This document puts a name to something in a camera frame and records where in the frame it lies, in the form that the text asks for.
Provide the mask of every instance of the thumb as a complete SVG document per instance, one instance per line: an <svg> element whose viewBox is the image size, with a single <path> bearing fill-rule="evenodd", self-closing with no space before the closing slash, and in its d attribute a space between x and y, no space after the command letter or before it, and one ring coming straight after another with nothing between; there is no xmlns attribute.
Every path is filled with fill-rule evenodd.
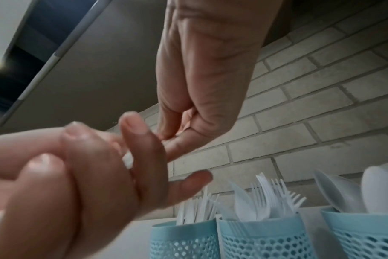
<svg viewBox="0 0 388 259"><path fill-rule="evenodd" d="M160 140L168 140L176 135L181 126L182 113L168 108L160 102L160 118L157 136Z"/></svg>
<svg viewBox="0 0 388 259"><path fill-rule="evenodd" d="M78 226L75 185L59 158L29 161L0 223L0 258L63 258Z"/></svg>

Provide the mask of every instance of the perforated basket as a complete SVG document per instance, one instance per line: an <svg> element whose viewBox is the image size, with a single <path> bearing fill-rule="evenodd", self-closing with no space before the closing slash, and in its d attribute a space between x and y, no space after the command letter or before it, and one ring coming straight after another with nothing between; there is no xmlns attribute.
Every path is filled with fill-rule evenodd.
<svg viewBox="0 0 388 259"><path fill-rule="evenodd" d="M321 211L349 259L388 258L388 215Z"/></svg>
<svg viewBox="0 0 388 259"><path fill-rule="evenodd" d="M257 222L218 221L226 259L316 259L299 214Z"/></svg>
<svg viewBox="0 0 388 259"><path fill-rule="evenodd" d="M154 225L150 259L220 259L214 220L176 226L175 221Z"/></svg>

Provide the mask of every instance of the brick wall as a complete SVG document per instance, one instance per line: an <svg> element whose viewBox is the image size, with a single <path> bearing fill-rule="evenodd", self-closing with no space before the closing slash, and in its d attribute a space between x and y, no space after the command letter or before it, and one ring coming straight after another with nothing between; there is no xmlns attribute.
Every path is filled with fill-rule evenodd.
<svg viewBox="0 0 388 259"><path fill-rule="evenodd" d="M261 50L233 129L170 163L171 179L210 169L210 191L232 206L226 180L249 188L264 172L318 206L326 201L314 169L360 181L366 167L388 162L388 0L335 0L296 13L292 32ZM158 106L141 115L155 128Z"/></svg>

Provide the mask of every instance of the skin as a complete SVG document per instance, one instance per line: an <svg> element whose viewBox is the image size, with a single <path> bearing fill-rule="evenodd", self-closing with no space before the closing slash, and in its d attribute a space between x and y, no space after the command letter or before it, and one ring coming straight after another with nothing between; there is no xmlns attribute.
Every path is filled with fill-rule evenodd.
<svg viewBox="0 0 388 259"><path fill-rule="evenodd" d="M229 131L281 0L168 0L157 53L158 135L172 161Z"/></svg>
<svg viewBox="0 0 388 259"><path fill-rule="evenodd" d="M186 200L212 180L200 171L169 182L158 137L137 113L119 122L131 170L121 160L126 147L81 123L58 136L60 156L41 154L19 170L0 224L0 258L85 258L136 217Z"/></svg>

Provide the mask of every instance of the blue basket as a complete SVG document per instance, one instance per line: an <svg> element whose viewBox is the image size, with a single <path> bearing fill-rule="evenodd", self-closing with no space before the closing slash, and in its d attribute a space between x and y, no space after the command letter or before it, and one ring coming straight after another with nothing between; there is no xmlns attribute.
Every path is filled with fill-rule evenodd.
<svg viewBox="0 0 388 259"><path fill-rule="evenodd" d="M315 259L297 214L265 221L218 221L226 259Z"/></svg>
<svg viewBox="0 0 388 259"><path fill-rule="evenodd" d="M175 221L154 225L150 259L220 259L216 220L176 226Z"/></svg>
<svg viewBox="0 0 388 259"><path fill-rule="evenodd" d="M321 213L349 259L388 258L388 214Z"/></svg>

